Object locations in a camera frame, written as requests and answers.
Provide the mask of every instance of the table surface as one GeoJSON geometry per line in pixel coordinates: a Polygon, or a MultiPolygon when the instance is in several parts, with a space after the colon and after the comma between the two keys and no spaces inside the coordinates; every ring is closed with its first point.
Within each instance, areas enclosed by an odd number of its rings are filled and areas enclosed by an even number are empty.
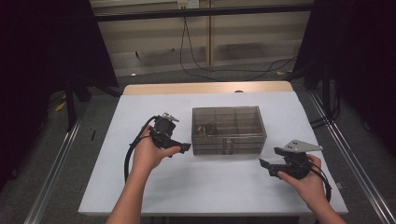
{"type": "MultiPolygon", "coordinates": [[[[259,163],[259,159],[284,163],[274,153],[274,147],[283,147],[293,139],[318,144],[288,82],[128,86],[120,98],[78,211],[86,215],[111,212],[124,186],[123,161],[129,144],[153,115],[168,112],[180,119],[172,139],[190,143],[193,107],[243,105],[258,105],[261,110],[268,135],[262,154],[194,156],[191,148],[184,155],[164,159],[146,185],[142,216],[310,214],[296,191],[284,181],[269,176],[259,163]]],[[[322,159],[322,169],[332,185],[332,207],[337,213],[347,213],[322,153],[311,154],[322,159]]]]}

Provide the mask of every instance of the transparent box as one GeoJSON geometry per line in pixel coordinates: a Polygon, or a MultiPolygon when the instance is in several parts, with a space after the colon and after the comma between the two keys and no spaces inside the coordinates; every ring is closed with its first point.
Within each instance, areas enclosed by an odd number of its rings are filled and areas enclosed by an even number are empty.
{"type": "Polygon", "coordinates": [[[194,155],[262,153],[267,134],[258,106],[192,109],[194,155]]]}

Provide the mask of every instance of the person's left hand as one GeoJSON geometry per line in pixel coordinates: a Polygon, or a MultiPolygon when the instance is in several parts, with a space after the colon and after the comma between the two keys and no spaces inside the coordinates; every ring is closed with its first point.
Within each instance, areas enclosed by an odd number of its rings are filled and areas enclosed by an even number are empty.
{"type": "Polygon", "coordinates": [[[165,157],[172,156],[180,151],[180,147],[169,147],[167,149],[157,148],[149,136],[148,125],[140,136],[141,140],[134,149],[134,163],[132,171],[150,173],[157,167],[165,157]]]}

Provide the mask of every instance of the person's right hand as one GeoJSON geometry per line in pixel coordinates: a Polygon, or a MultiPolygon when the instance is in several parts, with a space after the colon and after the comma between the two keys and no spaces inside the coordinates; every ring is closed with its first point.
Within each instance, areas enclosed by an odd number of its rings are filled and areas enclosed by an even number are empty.
{"type": "MultiPolygon", "coordinates": [[[[321,167],[321,160],[310,154],[307,154],[307,157],[314,164],[312,169],[320,173],[319,168],[321,167]]],[[[323,203],[327,203],[323,181],[313,172],[310,172],[306,177],[300,180],[281,171],[278,172],[278,175],[297,190],[300,197],[306,202],[311,210],[316,206],[321,206],[323,203]]]]}
{"type": "Polygon", "coordinates": [[[141,140],[134,149],[132,172],[149,174],[151,170],[160,164],[163,158],[172,156],[180,151],[180,147],[169,147],[167,149],[157,148],[149,136],[150,127],[150,125],[145,127],[140,136],[141,140]]]}

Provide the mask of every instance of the floor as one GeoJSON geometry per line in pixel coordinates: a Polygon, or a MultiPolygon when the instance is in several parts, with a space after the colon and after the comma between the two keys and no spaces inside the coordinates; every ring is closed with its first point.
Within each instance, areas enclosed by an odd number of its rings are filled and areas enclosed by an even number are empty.
{"type": "MultiPolygon", "coordinates": [[[[283,62],[276,63],[274,68],[280,67],[283,62]]],[[[250,69],[265,70],[269,63],[240,63],[234,66],[222,66],[221,69],[250,69]]],[[[190,73],[204,77],[191,76],[183,70],[172,70],[155,74],[118,77],[121,91],[129,84],[141,83],[175,83],[175,82],[203,82],[209,81],[205,77],[214,77],[220,80],[277,80],[284,77],[276,71],[288,71],[292,64],[275,70],[271,73],[250,72],[206,72],[198,68],[189,70],[190,73]]],[[[293,88],[304,106],[310,120],[319,118],[319,113],[312,103],[309,93],[304,89],[304,80],[296,79],[291,82],[293,88]]],[[[104,223],[105,217],[86,217],[77,212],[84,190],[91,176],[92,168],[106,137],[106,130],[112,119],[118,98],[111,97],[97,89],[91,89],[92,99],[88,103],[77,102],[78,111],[85,108],[85,113],[80,115],[81,124],[74,143],[65,155],[61,172],[57,176],[55,186],[50,190],[50,197],[45,203],[42,216],[38,216],[36,223],[104,223]]],[[[55,98],[61,92],[53,94],[55,98]]],[[[394,183],[396,183],[396,158],[392,157],[384,148],[381,139],[370,133],[364,126],[357,111],[342,98],[341,113],[336,120],[338,128],[343,133],[350,145],[350,151],[357,159],[376,186],[379,194],[385,200],[392,214],[396,214],[396,196],[394,183]]],[[[43,187],[51,166],[57,158],[59,148],[65,139],[67,128],[67,113],[64,108],[54,111],[49,108],[49,117],[45,127],[37,137],[20,168],[18,178],[9,181],[0,193],[0,223],[22,223],[29,215],[35,198],[43,187]]],[[[314,129],[319,143],[328,148],[324,156],[328,162],[333,178],[340,183],[340,191],[344,197],[349,214],[344,218],[348,223],[387,223],[381,220],[374,210],[372,202],[367,199],[367,192],[361,188],[361,183],[345,161],[342,151],[337,146],[326,125],[314,129]]],[[[145,217],[144,223],[151,219],[145,217]]],[[[301,224],[314,223],[314,217],[302,217],[301,224]]]]}

